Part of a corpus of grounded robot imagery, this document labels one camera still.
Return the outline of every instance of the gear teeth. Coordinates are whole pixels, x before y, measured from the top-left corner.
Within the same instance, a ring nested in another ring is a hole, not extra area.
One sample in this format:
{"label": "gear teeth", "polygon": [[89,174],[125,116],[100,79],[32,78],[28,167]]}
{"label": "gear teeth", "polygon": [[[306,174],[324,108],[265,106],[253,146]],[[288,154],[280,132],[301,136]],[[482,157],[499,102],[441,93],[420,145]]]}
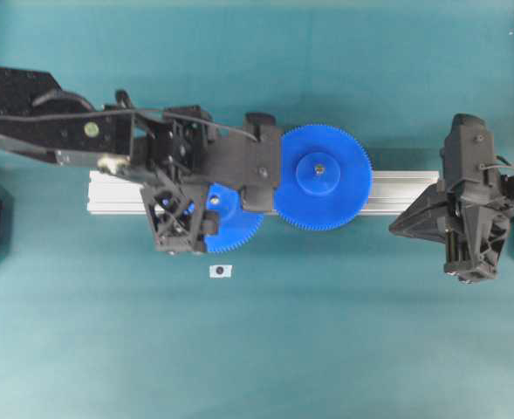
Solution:
{"label": "gear teeth", "polygon": [[244,244],[248,243],[253,236],[257,233],[258,229],[260,228],[261,224],[263,223],[264,216],[261,215],[257,224],[250,230],[248,230],[248,234],[246,237],[238,240],[235,243],[228,244],[226,246],[217,246],[212,249],[208,249],[208,253],[225,253],[227,251],[234,251],[235,249],[238,249],[239,247],[243,246]]}
{"label": "gear teeth", "polygon": [[[210,198],[218,197],[218,203]],[[247,243],[258,231],[264,215],[243,211],[238,193],[220,184],[213,184],[209,190],[207,208],[220,214],[218,234],[206,236],[208,253],[224,253],[233,251]]]}
{"label": "gear teeth", "polygon": [[[301,229],[301,230],[310,230],[310,231],[325,231],[325,230],[333,230],[333,229],[336,229],[338,227],[341,227],[347,223],[349,223],[350,221],[352,221],[359,213],[360,213],[360,210],[365,206],[365,204],[367,203],[367,199],[368,197],[370,196],[371,194],[371,188],[373,187],[373,174],[372,174],[372,171],[373,171],[373,165],[371,163],[371,158],[369,156],[369,153],[365,150],[365,148],[363,147],[363,145],[357,141],[351,134],[349,134],[348,132],[340,129],[340,128],[337,128],[337,127],[332,127],[332,126],[329,126],[329,125],[326,125],[326,124],[311,124],[311,125],[305,125],[305,126],[301,126],[301,127],[295,127],[293,129],[291,129],[290,131],[286,132],[284,134],[284,138],[291,135],[291,134],[294,134],[296,132],[301,132],[302,130],[305,130],[306,128],[313,128],[313,127],[323,127],[325,129],[325,134],[331,134],[332,132],[338,132],[340,134],[340,139],[348,139],[352,142],[352,145],[357,145],[357,147],[359,148],[359,150],[362,152],[362,157],[365,158],[365,160],[361,159],[361,157],[358,157],[358,164],[360,164],[360,166],[367,166],[367,171],[369,172],[369,177],[368,177],[368,180],[364,180],[364,182],[367,183],[367,186],[368,186],[368,189],[367,191],[365,191],[364,188],[362,188],[362,190],[359,190],[357,193],[357,199],[354,201],[354,202],[348,202],[348,206],[350,208],[350,210],[348,211],[348,216],[343,216],[343,217],[339,217],[337,216],[337,214],[334,214],[333,215],[333,222],[332,223],[321,223],[321,224],[314,224],[314,223],[310,223],[309,221],[309,217],[307,216],[307,221],[304,220],[304,219],[299,219],[299,217],[297,216],[298,212],[295,211],[295,214],[290,214],[292,211],[290,211],[290,204],[289,203],[293,203],[293,202],[298,202],[298,204],[301,204],[301,205],[304,205],[304,201],[305,199],[309,199],[309,203],[311,202],[311,200],[315,200],[315,201],[318,201],[319,199],[322,199],[321,196],[304,196],[304,195],[299,195],[297,193],[293,193],[292,196],[290,196],[291,192],[285,192],[283,194],[281,194],[279,196],[279,199],[277,200],[280,201],[282,200],[284,203],[288,203],[286,205],[276,205],[276,210],[278,212],[278,214],[287,222],[287,223],[290,223],[292,225],[294,225],[295,227]],[[312,148],[314,146],[319,146],[321,145],[321,142],[320,141],[315,141],[314,143],[312,142],[312,139],[314,137],[307,137],[305,138],[305,132],[302,133],[303,135],[303,138],[298,138],[298,140],[301,140],[301,141],[305,141],[305,146],[306,147],[309,147],[309,148]],[[322,145],[324,146],[324,149],[327,150],[328,149],[328,142],[327,141],[326,143],[322,143]],[[334,158],[336,160],[338,160],[339,162],[340,161],[343,161],[344,159],[344,155],[336,155],[336,153],[334,152],[334,149],[335,148],[332,148],[332,145],[331,145],[331,149],[328,151],[329,154],[333,155]],[[301,156],[301,154],[299,154],[301,152],[301,149],[300,148],[295,148],[294,146],[290,146],[288,145],[287,147],[284,146],[284,143],[283,143],[283,147],[282,147],[282,153],[283,153],[283,164],[284,164],[284,158],[286,157],[286,154],[285,153],[292,153],[293,154],[293,158],[300,158],[300,157],[297,157],[297,156]],[[359,171],[361,171],[361,175],[364,175],[364,172],[362,171],[362,168],[359,169]],[[294,177],[291,177],[288,182],[297,182],[297,180],[294,178]],[[364,196],[363,200],[360,201],[359,197],[361,196]]]}

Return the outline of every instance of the screw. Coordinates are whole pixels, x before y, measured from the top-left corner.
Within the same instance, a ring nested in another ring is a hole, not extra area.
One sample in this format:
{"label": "screw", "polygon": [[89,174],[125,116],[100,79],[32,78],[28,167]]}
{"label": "screw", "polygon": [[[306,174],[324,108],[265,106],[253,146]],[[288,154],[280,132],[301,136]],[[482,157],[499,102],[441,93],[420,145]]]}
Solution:
{"label": "screw", "polygon": [[322,175],[322,174],[324,174],[324,173],[325,173],[325,166],[324,166],[324,165],[322,165],[322,164],[320,164],[320,163],[319,163],[319,164],[317,164],[317,165],[315,166],[315,174],[316,174],[317,176],[321,176],[321,175]]}
{"label": "screw", "polygon": [[85,125],[84,125],[84,133],[90,137],[90,138],[93,138],[93,137],[97,137],[99,135],[99,127],[98,127],[98,124],[96,124],[95,122],[87,122]]}
{"label": "screw", "polygon": [[258,174],[260,177],[266,179],[268,177],[268,170],[266,170],[266,168],[258,168]]}

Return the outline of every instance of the small blue gear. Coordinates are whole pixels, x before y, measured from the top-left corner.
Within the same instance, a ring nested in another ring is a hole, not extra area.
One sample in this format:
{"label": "small blue gear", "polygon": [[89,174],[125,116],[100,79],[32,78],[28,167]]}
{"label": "small blue gear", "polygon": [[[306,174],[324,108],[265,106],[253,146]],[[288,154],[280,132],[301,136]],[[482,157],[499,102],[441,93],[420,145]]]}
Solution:
{"label": "small blue gear", "polygon": [[210,187],[206,209],[220,215],[218,233],[204,238],[211,253],[232,251],[247,243],[264,219],[263,214],[244,211],[239,194],[218,183]]}
{"label": "small blue gear", "polygon": [[282,137],[278,214],[303,230],[349,223],[367,203],[373,171],[367,152],[348,133],[306,125]]}

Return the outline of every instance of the gear assembly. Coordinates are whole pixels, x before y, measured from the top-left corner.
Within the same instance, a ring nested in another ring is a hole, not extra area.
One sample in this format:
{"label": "gear assembly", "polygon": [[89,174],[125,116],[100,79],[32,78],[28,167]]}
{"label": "gear assembly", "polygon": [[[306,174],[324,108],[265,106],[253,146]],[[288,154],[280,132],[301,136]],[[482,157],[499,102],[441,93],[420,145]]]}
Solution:
{"label": "gear assembly", "polygon": [[[442,177],[389,227],[444,244],[443,270],[464,283],[497,276],[514,219],[514,165],[494,148],[482,119],[457,114],[441,150]],[[367,151],[336,127],[285,132],[274,116],[255,112],[228,127],[199,106],[135,107],[122,90],[96,110],[48,72],[1,67],[0,150],[91,168],[88,209],[141,210],[156,250],[172,255],[231,251],[269,214],[303,230],[340,228],[365,210],[376,182]],[[138,205],[102,202],[109,190],[116,201],[132,190]]]}

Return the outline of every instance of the black cable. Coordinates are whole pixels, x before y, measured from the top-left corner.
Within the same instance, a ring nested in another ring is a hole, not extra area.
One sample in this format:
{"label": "black cable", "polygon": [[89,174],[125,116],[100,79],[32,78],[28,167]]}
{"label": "black cable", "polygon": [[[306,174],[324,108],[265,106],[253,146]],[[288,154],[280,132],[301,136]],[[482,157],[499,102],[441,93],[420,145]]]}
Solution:
{"label": "black cable", "polygon": [[510,164],[481,164],[479,168],[480,170],[489,170],[490,168],[510,168],[511,170],[514,170],[514,166],[511,166]]}
{"label": "black cable", "polygon": [[501,163],[504,163],[506,164],[507,166],[512,166],[512,164],[509,163],[509,161],[507,159],[505,159],[504,157],[502,157],[501,155],[496,155],[496,158],[501,162]]}

